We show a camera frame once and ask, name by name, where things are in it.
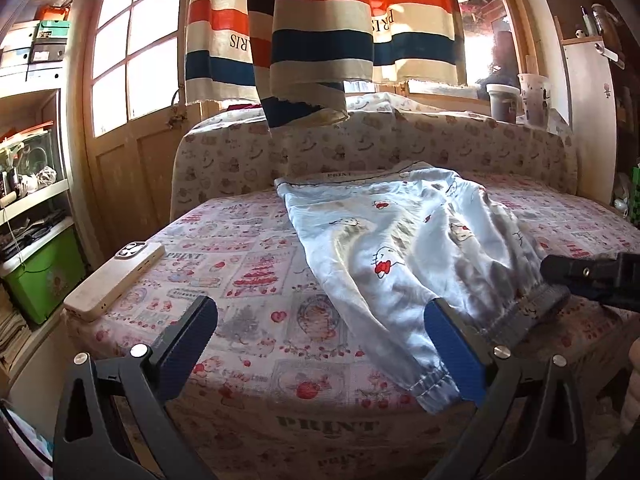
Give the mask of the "light blue Hello Kitty pants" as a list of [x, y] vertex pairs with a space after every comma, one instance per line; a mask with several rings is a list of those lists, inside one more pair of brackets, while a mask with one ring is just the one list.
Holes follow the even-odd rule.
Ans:
[[446, 301], [486, 341], [513, 347], [568, 290], [544, 250], [483, 185], [425, 162], [274, 184], [309, 269], [373, 365], [435, 414], [460, 382], [424, 323]]

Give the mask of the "green storage box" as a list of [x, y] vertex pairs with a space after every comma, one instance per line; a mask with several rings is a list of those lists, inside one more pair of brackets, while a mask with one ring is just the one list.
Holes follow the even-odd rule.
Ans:
[[1, 267], [1, 278], [9, 286], [29, 322], [42, 325], [64, 298], [85, 278], [75, 229], [70, 226], [41, 248], [16, 263]]

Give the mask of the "beige cabinet on right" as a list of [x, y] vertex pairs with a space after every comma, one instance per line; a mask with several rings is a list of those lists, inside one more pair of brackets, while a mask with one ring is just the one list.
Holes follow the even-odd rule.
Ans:
[[570, 125], [578, 161], [578, 194], [601, 204], [613, 196], [617, 118], [610, 60], [602, 40], [563, 42], [570, 85]]

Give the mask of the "white smartphone in case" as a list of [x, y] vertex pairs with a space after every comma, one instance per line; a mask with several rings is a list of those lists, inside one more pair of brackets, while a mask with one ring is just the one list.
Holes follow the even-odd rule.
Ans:
[[85, 322], [95, 321], [163, 255], [162, 243], [128, 243], [66, 296], [64, 309]]

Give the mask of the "white shelf unit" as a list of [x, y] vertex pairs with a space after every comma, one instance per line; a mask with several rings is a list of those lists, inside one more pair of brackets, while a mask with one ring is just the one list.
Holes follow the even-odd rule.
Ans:
[[[75, 229], [61, 130], [63, 82], [60, 64], [14, 66], [1, 74], [1, 266]], [[85, 261], [79, 240], [78, 246]], [[62, 304], [42, 325], [32, 324], [1, 279], [3, 394], [56, 329], [61, 311]]]

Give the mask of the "printed pink bed sheet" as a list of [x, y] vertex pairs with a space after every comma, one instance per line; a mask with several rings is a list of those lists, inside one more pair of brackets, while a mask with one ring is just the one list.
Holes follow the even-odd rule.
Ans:
[[[639, 230], [596, 202], [528, 177], [463, 177], [486, 186], [555, 254], [639, 253]], [[430, 415], [369, 362], [308, 269], [273, 190], [209, 200], [152, 240], [164, 258], [106, 314], [86, 323], [65, 311], [64, 321], [78, 350], [111, 358], [153, 342], [197, 296], [216, 301], [216, 332], [167, 407], [218, 478], [421, 478], [469, 423], [473, 405]], [[637, 337], [635, 315], [572, 297], [518, 352], [565, 356], [589, 405]]]

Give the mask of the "translucent plastic cup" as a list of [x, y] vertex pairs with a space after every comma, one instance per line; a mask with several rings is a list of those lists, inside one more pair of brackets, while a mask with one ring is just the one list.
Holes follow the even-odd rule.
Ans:
[[518, 80], [526, 124], [547, 129], [551, 103], [550, 80], [536, 74], [519, 74]]

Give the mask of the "white bucket on sill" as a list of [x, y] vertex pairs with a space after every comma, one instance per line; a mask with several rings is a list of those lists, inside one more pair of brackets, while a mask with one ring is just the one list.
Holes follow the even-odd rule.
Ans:
[[521, 99], [520, 90], [507, 84], [488, 84], [486, 87], [491, 117], [498, 122], [516, 123], [518, 103]]

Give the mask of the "teddy bear print headboard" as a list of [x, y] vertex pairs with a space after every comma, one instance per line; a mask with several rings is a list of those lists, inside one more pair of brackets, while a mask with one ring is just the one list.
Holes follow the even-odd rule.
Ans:
[[517, 174], [574, 194], [573, 131], [558, 114], [549, 130], [445, 112], [396, 96], [352, 96], [339, 124], [270, 132], [260, 108], [227, 110], [180, 141], [171, 182], [171, 219], [206, 200], [270, 188], [280, 177], [390, 169], [427, 162], [461, 172]]

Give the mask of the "wooden door with windows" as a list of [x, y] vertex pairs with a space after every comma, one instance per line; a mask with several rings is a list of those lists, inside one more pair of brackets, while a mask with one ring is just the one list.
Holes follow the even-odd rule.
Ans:
[[65, 59], [70, 190], [92, 266], [169, 221], [189, 0], [76, 0]]

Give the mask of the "green box on shelf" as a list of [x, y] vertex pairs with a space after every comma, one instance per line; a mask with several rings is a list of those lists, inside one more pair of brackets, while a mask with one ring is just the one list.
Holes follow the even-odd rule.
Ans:
[[61, 41], [66, 40], [70, 34], [69, 21], [43, 20], [37, 27], [37, 40]]

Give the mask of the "striped hanging towel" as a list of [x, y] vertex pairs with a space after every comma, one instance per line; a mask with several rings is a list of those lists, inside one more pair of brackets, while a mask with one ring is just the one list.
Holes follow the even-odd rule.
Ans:
[[458, 0], [190, 0], [186, 100], [246, 99], [270, 128], [332, 125], [345, 84], [465, 83]]

